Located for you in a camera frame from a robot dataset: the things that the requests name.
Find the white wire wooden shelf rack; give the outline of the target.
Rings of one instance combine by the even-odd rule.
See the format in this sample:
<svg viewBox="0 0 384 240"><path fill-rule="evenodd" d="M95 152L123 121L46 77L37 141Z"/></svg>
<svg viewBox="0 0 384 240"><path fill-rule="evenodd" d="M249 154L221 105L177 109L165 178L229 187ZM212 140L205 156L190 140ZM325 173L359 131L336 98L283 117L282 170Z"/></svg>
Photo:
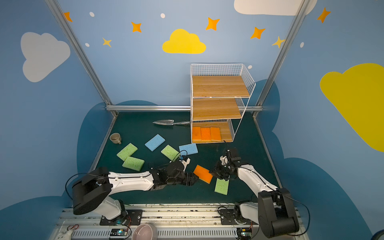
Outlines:
<svg viewBox="0 0 384 240"><path fill-rule="evenodd" d="M231 143L248 108L256 82L244 64L191 64L191 141L193 127L221 129Z"/></svg>

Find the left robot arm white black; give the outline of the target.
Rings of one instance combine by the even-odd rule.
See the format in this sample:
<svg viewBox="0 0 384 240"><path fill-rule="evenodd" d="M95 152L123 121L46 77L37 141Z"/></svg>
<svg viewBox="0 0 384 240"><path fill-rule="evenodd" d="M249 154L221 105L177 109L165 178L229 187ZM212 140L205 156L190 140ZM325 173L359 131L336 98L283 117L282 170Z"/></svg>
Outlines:
<svg viewBox="0 0 384 240"><path fill-rule="evenodd" d="M199 177L186 172L190 159L134 174L110 172L106 167L87 173L72 186L74 215L97 213L113 225L127 224L129 214L121 200L111 195L130 191L158 191L168 185L193 186Z"/></svg>

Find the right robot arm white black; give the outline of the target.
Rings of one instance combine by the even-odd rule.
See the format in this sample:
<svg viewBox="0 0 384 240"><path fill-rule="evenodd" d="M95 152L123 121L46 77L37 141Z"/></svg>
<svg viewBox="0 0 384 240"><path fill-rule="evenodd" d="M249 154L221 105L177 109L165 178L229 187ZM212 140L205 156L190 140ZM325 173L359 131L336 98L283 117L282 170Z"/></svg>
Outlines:
<svg viewBox="0 0 384 240"><path fill-rule="evenodd" d="M252 165L243 161L236 148L226 150L210 174L224 183L235 176L257 196L255 203L235 204L233 209L219 207L223 225L255 223L268 239L283 235L300 237L307 233L300 228L294 206L297 200L286 188L271 184Z"/></svg>

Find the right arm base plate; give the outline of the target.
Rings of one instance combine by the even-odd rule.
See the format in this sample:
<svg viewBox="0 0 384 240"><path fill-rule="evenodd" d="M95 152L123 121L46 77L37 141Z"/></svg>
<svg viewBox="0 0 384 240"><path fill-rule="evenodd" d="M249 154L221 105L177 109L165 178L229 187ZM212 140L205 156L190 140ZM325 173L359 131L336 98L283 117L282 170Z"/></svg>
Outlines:
<svg viewBox="0 0 384 240"><path fill-rule="evenodd" d="M242 216L239 208L227 209L220 207L217 210L220 215L222 225L251 225L255 222L246 219Z"/></svg>

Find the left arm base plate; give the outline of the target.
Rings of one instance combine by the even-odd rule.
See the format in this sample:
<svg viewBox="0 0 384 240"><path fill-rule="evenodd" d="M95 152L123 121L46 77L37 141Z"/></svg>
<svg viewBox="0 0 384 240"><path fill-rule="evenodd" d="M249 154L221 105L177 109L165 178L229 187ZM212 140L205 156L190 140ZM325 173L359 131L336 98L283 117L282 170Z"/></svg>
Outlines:
<svg viewBox="0 0 384 240"><path fill-rule="evenodd" d="M102 216L100 226L138 226L141 224L143 210L125 210L122 215L108 220Z"/></svg>

